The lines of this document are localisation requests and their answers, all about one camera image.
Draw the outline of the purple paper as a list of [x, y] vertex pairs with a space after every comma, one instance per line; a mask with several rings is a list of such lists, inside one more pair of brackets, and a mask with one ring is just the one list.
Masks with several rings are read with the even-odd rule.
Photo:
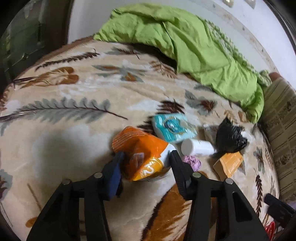
[[195, 156], [185, 155], [183, 157], [183, 162], [189, 164], [194, 172], [199, 171], [202, 166], [201, 161]]

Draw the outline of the orange white snack bag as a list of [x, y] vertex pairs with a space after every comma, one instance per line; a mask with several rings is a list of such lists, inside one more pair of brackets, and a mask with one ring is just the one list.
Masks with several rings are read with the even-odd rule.
[[172, 144], [138, 128], [127, 126], [112, 140], [112, 150], [123, 152], [123, 175], [128, 181], [159, 180], [169, 171]]

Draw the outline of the orange cardboard box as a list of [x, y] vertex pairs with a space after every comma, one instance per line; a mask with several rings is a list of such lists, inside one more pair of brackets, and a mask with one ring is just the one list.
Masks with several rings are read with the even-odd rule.
[[240, 152], [224, 154], [214, 165], [213, 169], [217, 173], [220, 181], [231, 178], [243, 161]]

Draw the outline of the black plastic bag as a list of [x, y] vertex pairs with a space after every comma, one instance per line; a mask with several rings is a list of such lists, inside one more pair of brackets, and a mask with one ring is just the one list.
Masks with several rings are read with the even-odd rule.
[[218, 126], [215, 147], [220, 153], [236, 153], [247, 146], [247, 138], [242, 135], [243, 128], [225, 117]]

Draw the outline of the white sock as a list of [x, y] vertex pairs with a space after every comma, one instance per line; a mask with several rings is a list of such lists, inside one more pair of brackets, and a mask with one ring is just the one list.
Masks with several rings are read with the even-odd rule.
[[251, 135], [249, 132], [247, 132], [247, 131], [242, 131], [242, 132], [241, 132], [241, 135], [242, 135], [242, 137], [244, 137], [244, 138], [247, 139], [247, 142], [248, 142], [248, 143], [253, 142], [253, 135]]

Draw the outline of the white plastic bottle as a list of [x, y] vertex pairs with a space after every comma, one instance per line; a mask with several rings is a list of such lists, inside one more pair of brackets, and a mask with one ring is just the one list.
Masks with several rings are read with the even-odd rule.
[[216, 149], [208, 141], [189, 138], [182, 142], [181, 152], [184, 156], [210, 156], [215, 154]]

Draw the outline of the striped upholstered headboard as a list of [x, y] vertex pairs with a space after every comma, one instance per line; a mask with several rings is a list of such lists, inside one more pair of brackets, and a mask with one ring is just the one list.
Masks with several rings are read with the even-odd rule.
[[280, 197], [295, 202], [295, 89], [279, 74], [264, 90], [261, 119], [275, 164]]

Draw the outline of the leaf patterned bed blanket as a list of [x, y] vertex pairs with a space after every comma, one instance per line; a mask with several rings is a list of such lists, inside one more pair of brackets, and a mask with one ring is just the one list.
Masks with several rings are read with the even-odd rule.
[[225, 118], [248, 135], [233, 179], [263, 225], [263, 197], [279, 195], [265, 135], [243, 110], [145, 45], [82, 40], [46, 56], [1, 97], [1, 213], [25, 240], [60, 182], [86, 179], [113, 157], [111, 141], [127, 126], [152, 133], [151, 117], [181, 113], [200, 140], [214, 140]]

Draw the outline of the teal wet wipes pack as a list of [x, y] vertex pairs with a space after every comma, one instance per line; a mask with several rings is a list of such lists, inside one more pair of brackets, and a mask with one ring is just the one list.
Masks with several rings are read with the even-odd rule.
[[152, 127], [156, 136], [168, 143], [180, 143], [198, 134], [182, 113], [157, 114], [152, 117]]

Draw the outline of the green duvet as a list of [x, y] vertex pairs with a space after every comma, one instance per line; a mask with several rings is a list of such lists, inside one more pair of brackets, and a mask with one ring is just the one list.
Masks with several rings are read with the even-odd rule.
[[171, 6], [131, 4], [114, 9], [94, 39], [156, 47], [176, 61], [178, 73], [240, 104], [251, 122], [262, 115], [267, 71], [257, 71], [211, 21]]

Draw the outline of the wooden door with glass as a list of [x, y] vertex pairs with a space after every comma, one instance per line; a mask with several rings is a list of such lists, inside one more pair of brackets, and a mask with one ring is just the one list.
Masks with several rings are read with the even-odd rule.
[[73, 1], [1, 1], [1, 86], [67, 43]]

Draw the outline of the wall light switch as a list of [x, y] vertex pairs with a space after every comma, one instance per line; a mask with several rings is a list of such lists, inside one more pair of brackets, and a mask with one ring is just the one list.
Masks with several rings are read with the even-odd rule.
[[235, 1], [235, 0], [222, 0], [222, 3], [224, 3], [225, 5], [227, 5], [228, 7], [232, 8], [234, 5], [236, 5], [237, 3], [239, 3], [240, 5], [242, 5], [242, 2], [244, 2], [244, 4], [249, 5], [252, 9], [255, 9], [256, 6], [256, 0], [243, 0], [243, 1]]

